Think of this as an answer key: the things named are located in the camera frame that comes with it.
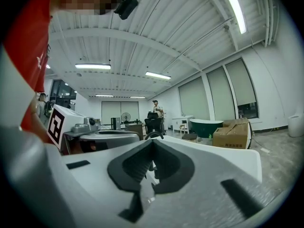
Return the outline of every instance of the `concrete floor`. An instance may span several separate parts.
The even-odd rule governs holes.
[[[169,130],[166,134],[179,139],[182,137],[178,131]],[[202,139],[198,143],[212,145],[209,139]],[[256,133],[251,149],[258,151],[261,156],[264,185],[276,195],[292,187],[304,163],[304,136],[291,138],[287,129]]]

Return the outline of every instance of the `ceiling light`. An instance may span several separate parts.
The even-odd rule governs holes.
[[[97,97],[114,97],[113,95],[96,95]]]
[[[171,79],[170,76],[161,75],[161,74],[155,74],[155,73],[151,73],[151,72],[146,72],[146,75],[147,76],[157,77],[157,78]]]
[[[79,69],[111,69],[110,64],[76,64]]]
[[[245,21],[243,17],[243,13],[241,10],[241,7],[239,5],[238,0],[229,0],[231,7],[234,11],[235,16],[237,17],[237,22],[239,26],[239,30],[241,34],[244,34],[246,32],[246,26],[245,26]]]

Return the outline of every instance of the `white table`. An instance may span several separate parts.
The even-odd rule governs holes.
[[[255,150],[236,150],[229,148],[220,148],[200,143],[193,143],[182,139],[173,138],[170,136],[164,136],[163,140],[160,137],[157,137],[156,139],[172,143],[175,142],[183,144],[190,148],[217,154],[221,157],[224,157],[226,160],[230,161],[231,163],[242,169],[244,172],[257,179],[260,183],[262,183],[261,158],[260,154]]]
[[[190,119],[192,119],[193,116],[177,116],[172,118],[172,126],[173,126],[173,131],[180,130],[180,125],[185,124],[185,129],[187,130],[188,133],[189,130],[191,129],[191,122]]]

